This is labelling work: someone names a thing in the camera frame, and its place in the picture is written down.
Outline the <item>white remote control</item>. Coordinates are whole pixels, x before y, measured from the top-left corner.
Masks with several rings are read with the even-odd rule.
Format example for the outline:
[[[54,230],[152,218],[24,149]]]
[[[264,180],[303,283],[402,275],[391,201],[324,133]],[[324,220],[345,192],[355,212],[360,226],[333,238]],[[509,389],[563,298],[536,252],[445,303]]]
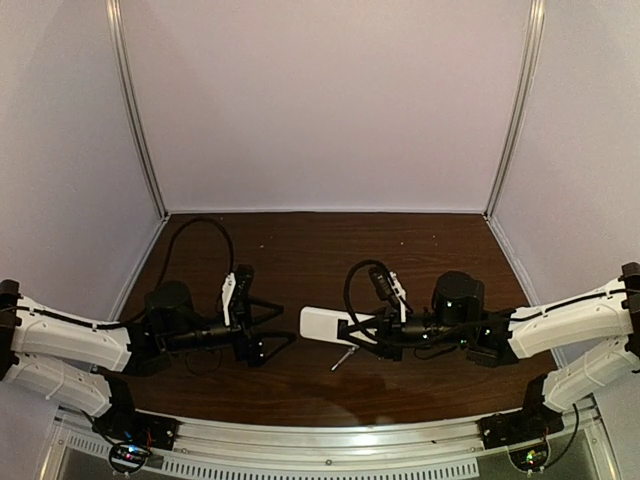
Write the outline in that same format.
[[[340,326],[355,326],[345,311],[310,306],[300,311],[299,334],[304,339],[347,345],[350,343],[349,340],[338,338]]]

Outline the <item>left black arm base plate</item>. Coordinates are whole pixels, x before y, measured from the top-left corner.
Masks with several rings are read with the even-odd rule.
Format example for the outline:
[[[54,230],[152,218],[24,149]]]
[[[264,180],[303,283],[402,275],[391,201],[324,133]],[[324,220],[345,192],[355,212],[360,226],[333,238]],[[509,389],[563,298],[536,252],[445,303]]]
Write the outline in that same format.
[[[93,418],[93,430],[111,440],[129,441],[138,446],[171,451],[179,427],[173,417],[131,412],[107,412]]]

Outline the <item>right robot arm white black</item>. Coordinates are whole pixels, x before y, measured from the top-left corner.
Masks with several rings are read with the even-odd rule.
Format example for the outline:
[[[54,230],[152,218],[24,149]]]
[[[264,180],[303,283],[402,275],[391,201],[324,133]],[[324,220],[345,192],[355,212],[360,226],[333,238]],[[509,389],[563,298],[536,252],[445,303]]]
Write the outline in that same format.
[[[596,339],[598,345],[566,367],[530,382],[526,411],[560,414],[614,380],[639,371],[639,265],[622,266],[619,277],[588,293],[537,307],[500,311],[484,308],[481,281],[461,271],[442,274],[431,305],[412,311],[393,273],[377,261],[366,262],[379,298],[388,302],[360,319],[343,287],[346,314],[336,336],[382,357],[406,348],[430,349],[459,343],[477,365],[511,365],[563,345]]]

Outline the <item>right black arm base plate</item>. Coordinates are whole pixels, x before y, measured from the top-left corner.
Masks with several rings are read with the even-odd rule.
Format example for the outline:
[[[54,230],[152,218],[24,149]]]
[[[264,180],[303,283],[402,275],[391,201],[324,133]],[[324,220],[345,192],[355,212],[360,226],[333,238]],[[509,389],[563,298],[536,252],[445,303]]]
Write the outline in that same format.
[[[493,414],[476,424],[487,450],[533,441],[564,429],[562,414],[545,406]]]

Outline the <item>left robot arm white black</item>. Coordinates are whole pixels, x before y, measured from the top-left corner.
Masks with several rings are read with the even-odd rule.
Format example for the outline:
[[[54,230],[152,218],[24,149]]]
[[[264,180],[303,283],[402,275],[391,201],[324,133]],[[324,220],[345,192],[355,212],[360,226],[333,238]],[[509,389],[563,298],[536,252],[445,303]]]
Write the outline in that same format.
[[[49,309],[21,294],[18,282],[1,283],[1,379],[84,412],[96,431],[132,439],[149,426],[138,413],[122,375],[149,377],[168,369],[173,355],[232,349],[239,361],[259,367],[282,351],[291,332],[257,331],[281,306],[223,288],[223,311],[198,314],[188,287],[169,281],[148,293],[133,319],[105,322]]]

